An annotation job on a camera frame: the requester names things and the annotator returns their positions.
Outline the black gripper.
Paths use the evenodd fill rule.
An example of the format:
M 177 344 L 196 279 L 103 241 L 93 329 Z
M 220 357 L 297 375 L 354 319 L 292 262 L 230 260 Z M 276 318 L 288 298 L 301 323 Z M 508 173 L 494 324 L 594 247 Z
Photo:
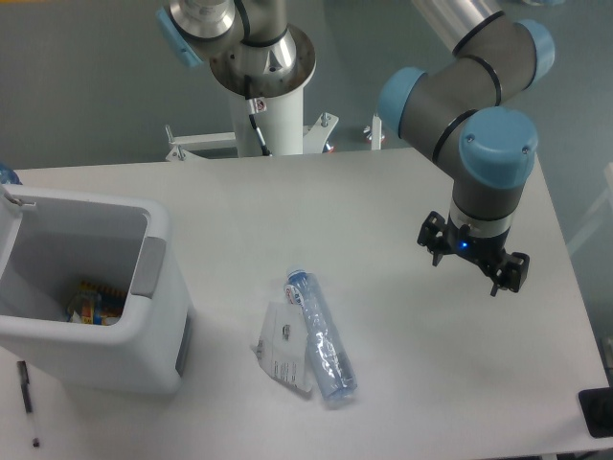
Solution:
M 509 230 L 495 237 L 471 236 L 464 227 L 452 221 L 446 223 L 443 216 L 431 211 L 420 227 L 417 243 L 432 255 L 432 265 L 437 266 L 445 255 L 453 254 L 477 265 L 492 281 L 490 295 L 499 290 L 517 293 L 527 279 L 530 256 L 525 253 L 505 252 Z

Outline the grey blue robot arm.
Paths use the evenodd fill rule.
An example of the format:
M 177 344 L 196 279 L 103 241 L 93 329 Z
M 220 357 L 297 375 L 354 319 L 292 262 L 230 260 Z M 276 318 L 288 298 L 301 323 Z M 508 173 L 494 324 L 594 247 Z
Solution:
M 382 124 L 453 182 L 449 212 L 431 213 L 418 242 L 435 261 L 456 255 L 516 292 L 530 259 L 505 248 L 538 146 L 532 121 L 505 102 L 553 66 L 555 43 L 532 21 L 509 20 L 495 1 L 419 1 L 454 60 L 427 74 L 414 67 L 383 85 Z M 189 67 L 208 63 L 231 96 L 242 156 L 303 154 L 301 97 L 315 70 L 308 36 L 290 24 L 283 1 L 170 1 L 156 14 L 163 37 Z

